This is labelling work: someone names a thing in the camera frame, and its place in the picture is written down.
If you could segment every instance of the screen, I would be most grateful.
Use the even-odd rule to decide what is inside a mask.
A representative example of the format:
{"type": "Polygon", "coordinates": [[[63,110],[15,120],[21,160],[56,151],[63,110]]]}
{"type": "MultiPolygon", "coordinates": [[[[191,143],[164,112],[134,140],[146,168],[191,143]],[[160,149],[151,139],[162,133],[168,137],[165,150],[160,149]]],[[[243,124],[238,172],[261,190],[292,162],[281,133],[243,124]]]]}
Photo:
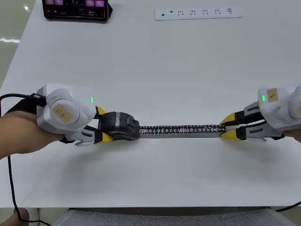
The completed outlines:
{"type": "Polygon", "coordinates": [[[47,5],[54,5],[55,4],[55,0],[46,0],[46,4],[47,5]]]}
{"type": "Polygon", "coordinates": [[[63,0],[55,0],[55,5],[62,6],[64,5],[63,0]]]}
{"type": "Polygon", "coordinates": [[[104,0],[86,0],[86,6],[104,7],[104,0]]]}

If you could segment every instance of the black cable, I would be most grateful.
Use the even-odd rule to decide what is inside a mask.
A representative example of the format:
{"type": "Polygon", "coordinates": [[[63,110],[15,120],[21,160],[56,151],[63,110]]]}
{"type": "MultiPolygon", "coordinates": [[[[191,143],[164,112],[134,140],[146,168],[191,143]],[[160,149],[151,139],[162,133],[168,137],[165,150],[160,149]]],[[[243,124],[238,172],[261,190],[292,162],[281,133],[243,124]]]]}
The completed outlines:
{"type": "Polygon", "coordinates": [[[295,203],[294,205],[291,205],[291,206],[287,206],[285,208],[282,208],[282,209],[278,209],[278,210],[275,210],[276,212],[282,212],[282,211],[286,211],[286,210],[290,210],[292,208],[295,208],[297,206],[301,205],[301,201],[300,202],[297,202],[295,203]]]}
{"type": "MultiPolygon", "coordinates": [[[[16,94],[16,93],[6,94],[6,95],[1,96],[0,97],[0,118],[1,118],[1,100],[3,100],[4,98],[7,98],[7,97],[30,98],[31,96],[23,95],[23,94],[16,94]]],[[[8,173],[9,173],[9,181],[10,181],[10,188],[11,188],[11,195],[12,195],[12,199],[13,199],[13,204],[14,204],[16,213],[18,215],[19,221],[26,222],[26,223],[42,223],[42,224],[45,224],[47,226],[51,226],[50,224],[48,224],[48,223],[46,223],[45,221],[42,221],[42,220],[24,220],[24,219],[21,218],[20,211],[19,211],[19,208],[18,208],[17,202],[16,202],[13,174],[12,174],[12,170],[11,170],[10,155],[8,156],[8,173]]]]}

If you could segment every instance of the tape measure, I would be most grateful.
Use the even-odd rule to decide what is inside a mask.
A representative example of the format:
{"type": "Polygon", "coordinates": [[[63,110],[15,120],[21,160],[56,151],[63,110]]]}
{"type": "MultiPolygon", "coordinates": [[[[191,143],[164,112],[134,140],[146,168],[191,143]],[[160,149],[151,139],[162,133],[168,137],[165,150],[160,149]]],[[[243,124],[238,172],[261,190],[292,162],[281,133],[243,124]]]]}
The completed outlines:
{"type": "Polygon", "coordinates": [[[114,140],[138,138],[219,137],[226,132],[224,125],[140,126],[131,115],[109,112],[100,116],[99,129],[114,140]]]}

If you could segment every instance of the floor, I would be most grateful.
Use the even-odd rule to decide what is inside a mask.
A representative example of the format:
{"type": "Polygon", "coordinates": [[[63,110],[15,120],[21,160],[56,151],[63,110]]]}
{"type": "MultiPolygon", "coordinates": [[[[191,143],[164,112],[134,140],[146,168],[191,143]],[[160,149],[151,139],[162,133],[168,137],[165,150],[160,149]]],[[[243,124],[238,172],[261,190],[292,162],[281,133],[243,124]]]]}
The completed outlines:
{"type": "MultiPolygon", "coordinates": [[[[34,2],[35,0],[4,0],[0,2],[0,86],[14,57],[34,2]]],[[[66,210],[64,208],[42,208],[40,217],[52,224],[66,210]]],[[[0,224],[12,212],[13,209],[0,209],[0,224]]],[[[297,226],[301,226],[301,207],[286,211],[283,215],[297,226]]]]}

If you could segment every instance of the black strap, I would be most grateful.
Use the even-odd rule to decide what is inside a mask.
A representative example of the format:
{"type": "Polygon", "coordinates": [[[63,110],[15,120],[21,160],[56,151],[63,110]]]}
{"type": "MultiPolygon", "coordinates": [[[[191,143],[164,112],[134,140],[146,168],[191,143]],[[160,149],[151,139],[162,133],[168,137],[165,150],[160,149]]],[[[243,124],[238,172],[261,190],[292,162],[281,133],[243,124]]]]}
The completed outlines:
{"type": "Polygon", "coordinates": [[[6,112],[6,114],[15,111],[22,111],[22,112],[27,112],[36,115],[37,105],[31,99],[23,99],[19,101],[19,103],[17,103],[15,106],[13,106],[11,109],[9,109],[8,112],[6,112]]]}

